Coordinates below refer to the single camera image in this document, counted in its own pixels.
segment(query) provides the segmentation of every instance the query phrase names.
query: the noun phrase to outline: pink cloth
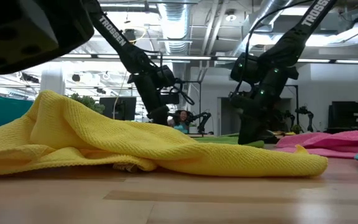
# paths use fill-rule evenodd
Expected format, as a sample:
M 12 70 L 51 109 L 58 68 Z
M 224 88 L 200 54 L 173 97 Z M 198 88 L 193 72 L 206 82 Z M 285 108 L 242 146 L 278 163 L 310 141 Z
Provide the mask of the pink cloth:
M 358 131 L 337 134 L 307 133 L 281 138 L 276 147 L 278 151 L 293 152 L 300 144 L 310 154 L 327 157 L 353 158 L 358 153 Z

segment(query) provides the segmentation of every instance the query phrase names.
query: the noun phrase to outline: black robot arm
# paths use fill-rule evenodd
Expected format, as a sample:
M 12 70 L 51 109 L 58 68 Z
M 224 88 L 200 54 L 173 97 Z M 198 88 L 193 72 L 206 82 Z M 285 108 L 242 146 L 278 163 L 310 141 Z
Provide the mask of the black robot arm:
M 199 118 L 202 118 L 202 120 L 200 122 L 200 125 L 198 125 L 197 129 L 198 129 L 198 132 L 200 134 L 204 134 L 204 132 L 205 132 L 205 124 L 209 120 L 210 117 L 211 117 L 211 113 L 202 112 L 202 113 L 200 113 L 198 115 L 191 115 L 188 118 L 188 122 L 191 123 L 191 122 L 194 122 L 195 120 L 197 120 Z
M 266 117 L 280 100 L 287 80 L 298 78 L 294 65 L 306 41 L 335 2 L 315 0 L 301 21 L 285 33 L 275 46 L 260 57 L 248 56 L 246 52 L 236 60 L 231 78 L 239 83 L 245 81 L 252 87 L 245 95 L 238 94 L 238 88 L 231 95 L 232 105 L 242 109 L 239 144 L 256 141 L 265 129 Z
M 99 33 L 116 50 L 122 64 L 131 74 L 128 83 L 135 83 L 137 91 L 153 123 L 167 125 L 168 107 L 165 104 L 178 103 L 175 97 L 166 97 L 160 90 L 175 85 L 177 79 L 166 65 L 158 67 L 149 59 L 144 50 L 130 43 L 122 32 L 110 21 L 97 0 L 83 0 L 84 7 Z
M 314 114 L 311 111 L 309 111 L 306 106 L 301 106 L 299 109 L 296 109 L 295 112 L 299 113 L 299 114 L 307 114 L 308 115 L 308 117 L 309 117 L 309 125 L 308 125 L 306 130 L 310 131 L 310 132 L 313 132 L 314 131 L 313 130 Z

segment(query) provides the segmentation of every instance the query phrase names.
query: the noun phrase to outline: monitor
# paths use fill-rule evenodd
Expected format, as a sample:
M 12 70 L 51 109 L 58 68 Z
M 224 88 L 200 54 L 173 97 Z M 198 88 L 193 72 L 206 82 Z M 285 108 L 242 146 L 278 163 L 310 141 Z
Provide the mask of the monitor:
M 114 103 L 117 97 L 102 97 L 99 100 L 101 105 L 106 108 L 103 111 L 103 115 L 113 119 Z M 136 97 L 119 97 L 116 103 L 115 119 L 122 121 L 135 120 L 136 111 Z

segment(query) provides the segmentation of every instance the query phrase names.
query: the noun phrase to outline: woman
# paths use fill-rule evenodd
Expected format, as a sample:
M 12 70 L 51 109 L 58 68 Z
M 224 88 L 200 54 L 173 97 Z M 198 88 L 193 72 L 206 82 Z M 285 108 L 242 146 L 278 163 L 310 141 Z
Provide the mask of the woman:
M 179 130 L 185 134 L 189 133 L 189 125 L 187 124 L 187 117 L 188 112 L 187 111 L 176 111 L 176 116 L 170 120 L 168 123 L 170 126 L 175 128 L 176 130 Z

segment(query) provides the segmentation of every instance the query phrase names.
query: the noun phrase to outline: wooden table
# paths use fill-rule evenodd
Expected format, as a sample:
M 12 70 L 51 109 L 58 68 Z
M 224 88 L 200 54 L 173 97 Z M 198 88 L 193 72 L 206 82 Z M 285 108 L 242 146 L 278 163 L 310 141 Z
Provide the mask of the wooden table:
M 357 223 L 358 162 L 314 179 L 64 167 L 0 178 L 0 224 Z

